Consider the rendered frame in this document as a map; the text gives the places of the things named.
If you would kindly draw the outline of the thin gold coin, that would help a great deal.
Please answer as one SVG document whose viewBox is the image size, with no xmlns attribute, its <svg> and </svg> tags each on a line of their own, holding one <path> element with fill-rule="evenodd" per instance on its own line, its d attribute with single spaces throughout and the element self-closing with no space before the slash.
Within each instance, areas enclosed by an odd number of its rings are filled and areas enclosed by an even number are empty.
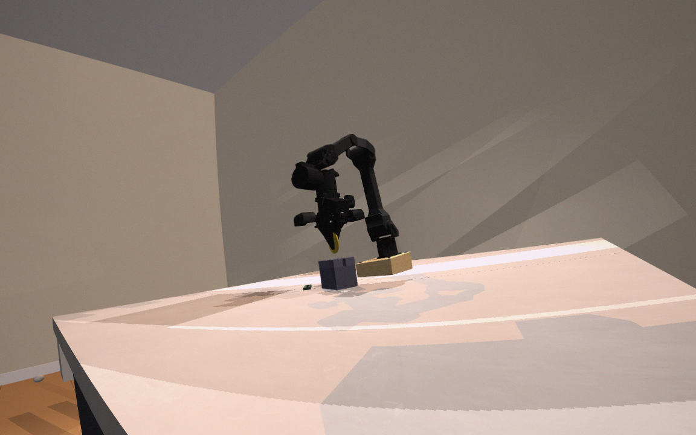
<svg viewBox="0 0 696 435">
<path fill-rule="evenodd" d="M 339 239 L 338 239 L 336 233 L 332 233 L 332 237 L 334 240 L 335 249 L 331 250 L 330 246 L 329 246 L 329 248 L 330 248 L 330 251 L 332 252 L 332 254 L 336 254 L 337 251 L 339 251 Z"/>
</svg>

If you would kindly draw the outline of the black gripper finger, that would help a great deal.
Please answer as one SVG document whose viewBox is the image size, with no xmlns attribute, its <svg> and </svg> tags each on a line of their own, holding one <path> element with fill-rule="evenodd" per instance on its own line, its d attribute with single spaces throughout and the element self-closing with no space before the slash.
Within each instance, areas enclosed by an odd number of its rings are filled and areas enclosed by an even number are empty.
<svg viewBox="0 0 696 435">
<path fill-rule="evenodd" d="M 332 224 L 332 233 L 336 233 L 338 239 L 339 239 L 339 236 L 340 236 L 341 228 L 342 228 L 343 225 L 345 225 L 346 223 L 347 223 L 347 221 L 339 221 L 339 222 L 337 222 L 337 223 Z"/>
<path fill-rule="evenodd" d="M 327 243 L 329 244 L 331 250 L 334 250 L 335 245 L 334 245 L 334 237 L 332 237 L 332 222 L 322 223 L 321 225 L 317 225 L 314 227 L 318 228 L 318 230 L 321 232 L 321 234 L 327 240 Z"/>
</svg>

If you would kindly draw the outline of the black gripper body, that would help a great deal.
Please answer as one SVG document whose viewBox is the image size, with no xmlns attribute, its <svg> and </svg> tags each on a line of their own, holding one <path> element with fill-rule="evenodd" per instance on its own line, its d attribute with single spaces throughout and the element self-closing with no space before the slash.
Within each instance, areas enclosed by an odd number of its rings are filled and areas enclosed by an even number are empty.
<svg viewBox="0 0 696 435">
<path fill-rule="evenodd" d="M 321 195 L 327 195 L 328 198 L 333 198 L 334 193 L 337 193 L 337 190 L 322 190 L 317 192 L 317 197 L 315 198 L 315 201 L 318 204 L 318 213 L 317 215 L 314 214 L 314 212 L 304 212 L 296 215 L 294 217 L 294 225 L 295 227 L 297 226 L 305 226 L 307 223 L 315 222 L 317 221 L 317 225 L 321 225 L 322 223 L 329 223 L 332 221 L 332 223 L 337 223 L 339 221 L 358 221 L 361 219 L 365 219 L 364 215 L 364 210 L 361 209 L 355 209 L 355 210 L 350 210 L 348 213 L 343 213 L 340 214 L 334 214 L 331 213 L 331 211 L 326 210 L 323 214 L 321 214 L 320 210 L 320 203 L 321 203 Z M 340 193 L 337 193 L 340 196 Z"/>
</svg>

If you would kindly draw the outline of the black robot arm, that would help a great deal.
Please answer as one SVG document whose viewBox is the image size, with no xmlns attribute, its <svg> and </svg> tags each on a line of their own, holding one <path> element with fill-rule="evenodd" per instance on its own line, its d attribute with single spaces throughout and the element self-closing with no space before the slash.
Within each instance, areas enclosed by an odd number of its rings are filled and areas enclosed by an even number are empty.
<svg viewBox="0 0 696 435">
<path fill-rule="evenodd" d="M 350 147 L 356 146 L 350 150 Z M 306 162 L 300 161 L 297 163 L 296 169 L 292 174 L 292 184 L 297 189 L 305 190 L 337 190 L 336 177 L 339 173 L 334 170 L 324 170 L 328 166 L 332 166 L 339 159 L 339 155 L 346 151 L 346 157 L 352 160 L 352 163 L 360 171 L 362 184 L 369 208 L 369 214 L 365 218 L 367 231 L 370 235 L 371 242 L 378 243 L 379 258 L 390 258 L 397 256 L 397 242 L 395 237 L 399 236 L 399 230 L 390 220 L 390 215 L 383 209 L 381 197 L 379 196 L 378 182 L 375 176 L 375 147 L 367 140 L 358 138 L 354 134 L 342 137 L 336 143 L 321 146 L 320 148 L 309 152 Z M 339 214 L 339 212 L 350 212 L 350 208 L 355 207 L 354 196 L 345 195 L 344 198 L 339 198 L 337 193 L 334 193 L 333 198 L 328 198 L 327 195 L 321 195 L 320 210 L 321 214 L 326 210 L 331 213 Z M 383 237 L 390 235 L 389 237 Z"/>
</svg>

